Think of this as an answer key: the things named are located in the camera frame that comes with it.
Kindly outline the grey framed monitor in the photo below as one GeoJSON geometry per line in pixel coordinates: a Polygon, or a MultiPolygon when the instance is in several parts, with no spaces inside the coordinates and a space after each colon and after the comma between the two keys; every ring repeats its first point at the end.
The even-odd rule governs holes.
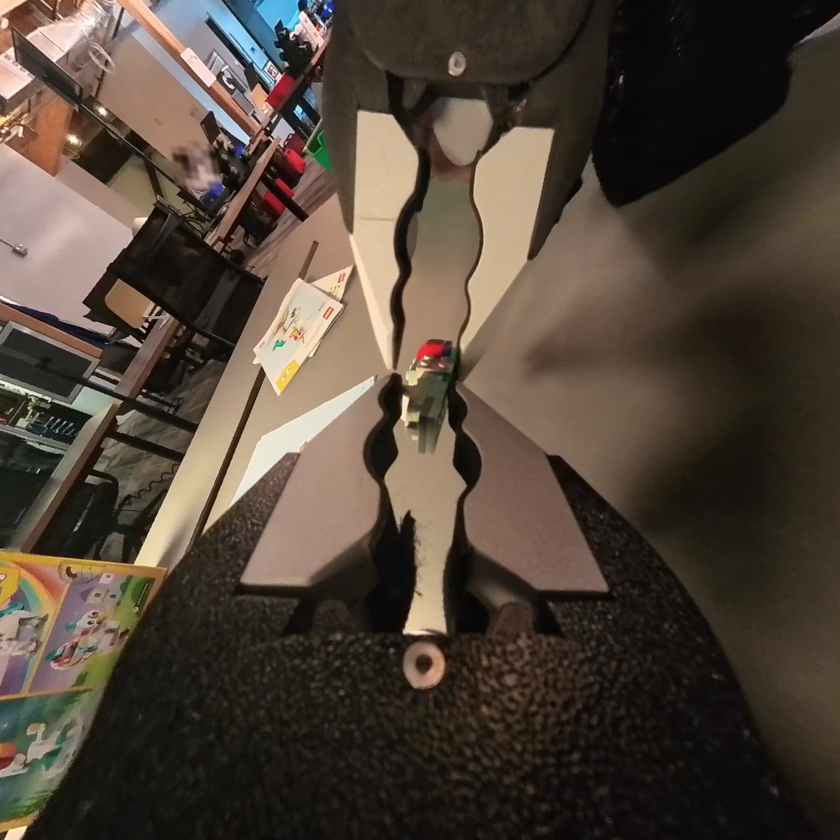
{"type": "Polygon", "coordinates": [[[15,322],[1,331],[1,379],[27,392],[72,404],[93,372],[97,357],[15,322]]]}

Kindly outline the black computer monitor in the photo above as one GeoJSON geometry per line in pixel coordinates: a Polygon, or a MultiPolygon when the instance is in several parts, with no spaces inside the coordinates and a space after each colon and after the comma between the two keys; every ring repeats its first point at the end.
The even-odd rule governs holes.
{"type": "Polygon", "coordinates": [[[12,28],[11,32],[15,62],[72,109],[83,110],[85,92],[79,81],[17,29],[12,28]]]}

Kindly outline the open lego instruction booklet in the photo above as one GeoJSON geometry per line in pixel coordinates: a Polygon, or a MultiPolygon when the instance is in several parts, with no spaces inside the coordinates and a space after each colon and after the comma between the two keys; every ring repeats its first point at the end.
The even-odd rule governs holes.
{"type": "Polygon", "coordinates": [[[231,503],[235,504],[285,455],[299,454],[308,442],[370,391],[377,380],[374,375],[264,435],[255,446],[231,503]]]}

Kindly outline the white and red lego model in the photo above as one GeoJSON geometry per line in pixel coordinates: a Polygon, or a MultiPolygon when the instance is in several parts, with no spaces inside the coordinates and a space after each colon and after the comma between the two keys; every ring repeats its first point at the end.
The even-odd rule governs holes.
{"type": "Polygon", "coordinates": [[[422,455],[435,452],[457,359],[453,342],[429,339],[417,350],[403,377],[402,421],[422,455]]]}

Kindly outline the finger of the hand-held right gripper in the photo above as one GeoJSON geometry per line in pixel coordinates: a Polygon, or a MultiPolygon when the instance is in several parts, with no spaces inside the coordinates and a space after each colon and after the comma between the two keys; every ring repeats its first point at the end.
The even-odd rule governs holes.
{"type": "Polygon", "coordinates": [[[374,339],[387,368],[403,343],[403,289],[411,276],[408,228],[422,207],[430,160],[390,113],[356,113],[349,231],[374,339]]]}
{"type": "Polygon", "coordinates": [[[553,140],[553,129],[517,126],[476,163],[471,199],[480,245],[465,285],[461,351],[483,351],[488,323],[529,260],[553,140]]]}

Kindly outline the yellow lego set box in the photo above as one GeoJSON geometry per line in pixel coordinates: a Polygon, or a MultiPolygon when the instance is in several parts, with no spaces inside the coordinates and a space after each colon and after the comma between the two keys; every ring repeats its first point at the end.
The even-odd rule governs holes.
{"type": "Polygon", "coordinates": [[[25,830],[86,739],[167,572],[1,552],[1,828],[25,830]]]}

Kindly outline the closed booklet with yellow corner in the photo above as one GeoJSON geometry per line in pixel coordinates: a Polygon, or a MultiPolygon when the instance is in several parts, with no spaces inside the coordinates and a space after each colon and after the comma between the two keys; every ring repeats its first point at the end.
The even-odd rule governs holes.
{"type": "Polygon", "coordinates": [[[295,280],[254,348],[254,363],[274,393],[286,390],[343,310],[340,300],[302,278],[295,280]]]}

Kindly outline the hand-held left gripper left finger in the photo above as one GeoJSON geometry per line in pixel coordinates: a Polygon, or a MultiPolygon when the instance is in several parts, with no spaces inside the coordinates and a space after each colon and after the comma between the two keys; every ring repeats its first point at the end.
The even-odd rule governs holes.
{"type": "Polygon", "coordinates": [[[403,547],[385,476],[400,378],[389,374],[307,442],[239,581],[247,595],[340,601],[369,627],[403,624],[403,547]]]}

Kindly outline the person's right forearm black sleeve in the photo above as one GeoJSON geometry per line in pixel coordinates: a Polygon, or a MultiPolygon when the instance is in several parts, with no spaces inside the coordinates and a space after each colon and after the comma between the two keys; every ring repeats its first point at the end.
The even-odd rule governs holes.
{"type": "Polygon", "coordinates": [[[796,45],[838,1],[623,1],[592,147],[614,207],[691,172],[784,104],[796,45]]]}

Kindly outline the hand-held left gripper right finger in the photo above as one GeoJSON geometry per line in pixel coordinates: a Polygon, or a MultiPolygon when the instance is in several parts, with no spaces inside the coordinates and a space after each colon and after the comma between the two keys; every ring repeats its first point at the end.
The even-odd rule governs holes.
{"type": "Polygon", "coordinates": [[[466,385],[449,404],[458,496],[448,552],[448,626],[487,627],[508,604],[549,605],[610,588],[548,456],[466,385]]]}

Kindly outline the tan wooden chair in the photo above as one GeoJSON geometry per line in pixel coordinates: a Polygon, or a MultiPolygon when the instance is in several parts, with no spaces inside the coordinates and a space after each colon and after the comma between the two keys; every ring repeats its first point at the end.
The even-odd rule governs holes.
{"type": "Polygon", "coordinates": [[[130,329],[140,330],[146,323],[153,303],[145,295],[122,280],[115,280],[104,296],[104,305],[130,329]]]}

